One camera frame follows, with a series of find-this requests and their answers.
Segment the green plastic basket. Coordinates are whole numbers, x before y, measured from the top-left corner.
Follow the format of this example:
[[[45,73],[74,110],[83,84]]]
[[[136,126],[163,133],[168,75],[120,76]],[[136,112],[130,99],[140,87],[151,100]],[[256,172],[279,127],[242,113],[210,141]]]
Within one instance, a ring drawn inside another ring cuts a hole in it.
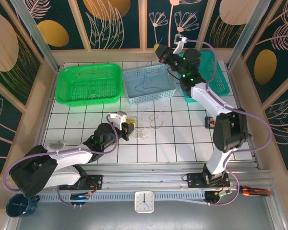
[[[97,64],[68,67],[58,73],[55,99],[69,107],[111,104],[123,93],[120,66]]]

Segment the white square clock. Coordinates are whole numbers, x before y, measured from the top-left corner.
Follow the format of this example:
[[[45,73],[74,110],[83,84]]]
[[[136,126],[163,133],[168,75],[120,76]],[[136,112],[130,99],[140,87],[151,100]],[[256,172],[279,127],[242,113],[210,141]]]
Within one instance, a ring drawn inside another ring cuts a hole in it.
[[[137,191],[134,194],[134,210],[139,214],[150,214],[155,210],[155,196],[152,191]]]

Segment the light blue plastic basket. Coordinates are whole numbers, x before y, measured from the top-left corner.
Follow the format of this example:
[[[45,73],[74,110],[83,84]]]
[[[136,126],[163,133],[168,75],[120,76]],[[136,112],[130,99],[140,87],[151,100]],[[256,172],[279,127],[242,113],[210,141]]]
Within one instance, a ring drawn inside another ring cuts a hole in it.
[[[122,72],[125,93],[131,105],[172,97],[177,89],[166,65]]]

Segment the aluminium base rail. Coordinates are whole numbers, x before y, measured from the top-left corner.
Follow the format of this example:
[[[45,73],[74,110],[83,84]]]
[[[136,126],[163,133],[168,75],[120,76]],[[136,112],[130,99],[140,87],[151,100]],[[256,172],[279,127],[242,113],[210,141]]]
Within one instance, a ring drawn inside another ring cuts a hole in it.
[[[188,189],[184,175],[200,173],[203,162],[109,163],[84,164],[88,175],[103,176],[102,191],[178,191]],[[254,188],[274,189],[272,174],[261,170],[255,161],[230,161],[227,165],[233,175],[230,184]]]

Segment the teal plastic basket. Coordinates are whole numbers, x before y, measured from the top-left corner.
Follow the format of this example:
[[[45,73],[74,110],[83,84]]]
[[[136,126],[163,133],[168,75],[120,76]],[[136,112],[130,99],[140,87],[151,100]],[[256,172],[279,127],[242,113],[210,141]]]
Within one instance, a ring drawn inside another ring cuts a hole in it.
[[[215,55],[210,50],[200,50],[199,52],[201,54],[199,57],[199,74],[205,81],[209,81],[215,66]],[[209,87],[218,96],[225,96],[230,93],[230,89],[219,64],[216,65],[216,72],[213,80],[209,83]]]

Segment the orange black hand tool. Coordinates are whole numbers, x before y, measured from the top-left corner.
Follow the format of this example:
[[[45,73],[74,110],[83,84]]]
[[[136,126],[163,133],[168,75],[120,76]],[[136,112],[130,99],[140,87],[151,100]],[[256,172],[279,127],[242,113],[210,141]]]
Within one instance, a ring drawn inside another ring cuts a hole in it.
[[[262,188],[252,188],[248,186],[240,186],[240,193],[245,196],[267,196],[271,195],[271,192],[268,189]]]

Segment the grey metal bracket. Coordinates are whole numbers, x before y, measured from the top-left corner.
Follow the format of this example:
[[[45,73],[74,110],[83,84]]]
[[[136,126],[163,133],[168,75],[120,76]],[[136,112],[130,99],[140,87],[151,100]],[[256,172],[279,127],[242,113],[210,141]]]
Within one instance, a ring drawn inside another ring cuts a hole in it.
[[[64,141],[49,142],[47,148],[50,150],[59,150],[65,148]]]

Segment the dark blue mug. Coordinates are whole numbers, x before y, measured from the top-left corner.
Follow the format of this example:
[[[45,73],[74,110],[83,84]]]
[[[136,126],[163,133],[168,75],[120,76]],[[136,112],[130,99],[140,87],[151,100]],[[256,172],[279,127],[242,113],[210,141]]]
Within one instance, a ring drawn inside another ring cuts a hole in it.
[[[30,216],[36,211],[39,201],[39,195],[27,198],[23,194],[16,194],[8,201],[6,213],[11,218]]]

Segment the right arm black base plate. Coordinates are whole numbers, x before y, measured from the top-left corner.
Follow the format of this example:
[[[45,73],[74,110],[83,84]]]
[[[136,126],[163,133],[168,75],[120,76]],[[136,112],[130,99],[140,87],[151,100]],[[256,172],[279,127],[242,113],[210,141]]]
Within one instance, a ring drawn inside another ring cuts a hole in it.
[[[204,189],[230,187],[230,180],[227,173],[225,173],[223,177],[218,177],[212,181],[209,181],[208,176],[203,173],[188,173],[186,175],[188,188]]]

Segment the black electronics board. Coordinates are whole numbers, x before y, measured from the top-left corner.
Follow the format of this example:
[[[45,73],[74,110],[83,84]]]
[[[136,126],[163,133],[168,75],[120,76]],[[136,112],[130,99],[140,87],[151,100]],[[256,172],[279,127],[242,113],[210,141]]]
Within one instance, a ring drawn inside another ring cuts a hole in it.
[[[71,194],[70,200],[87,200],[90,197],[88,193]]]
[[[222,191],[205,191],[204,192],[204,201],[208,204],[217,204],[220,201],[222,196],[230,194],[230,190]]]

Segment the aluminium frame post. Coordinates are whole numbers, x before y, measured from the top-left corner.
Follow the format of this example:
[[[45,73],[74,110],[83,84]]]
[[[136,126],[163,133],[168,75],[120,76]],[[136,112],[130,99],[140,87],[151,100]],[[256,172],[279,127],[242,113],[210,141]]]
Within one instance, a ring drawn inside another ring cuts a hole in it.
[[[59,72],[59,66],[56,63],[54,56],[38,28],[35,19],[42,19],[51,8],[50,0],[9,0],[20,19],[23,21],[28,32],[36,42],[39,50],[44,55],[44,58],[54,70]]]
[[[238,62],[244,48],[248,41],[254,34],[258,24],[260,23],[263,15],[267,11],[271,0],[259,0],[256,4],[249,21],[244,26],[242,33],[240,34],[237,43],[234,46],[233,52],[227,62],[227,69],[232,70]]]

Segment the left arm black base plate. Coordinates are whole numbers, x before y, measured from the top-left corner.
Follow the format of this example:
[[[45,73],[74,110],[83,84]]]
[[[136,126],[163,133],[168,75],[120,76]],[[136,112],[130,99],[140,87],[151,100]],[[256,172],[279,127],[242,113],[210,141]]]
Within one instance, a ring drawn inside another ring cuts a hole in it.
[[[61,191],[95,191],[101,190],[103,184],[103,175],[88,175],[84,178],[81,178],[73,185],[60,185],[59,188]]]

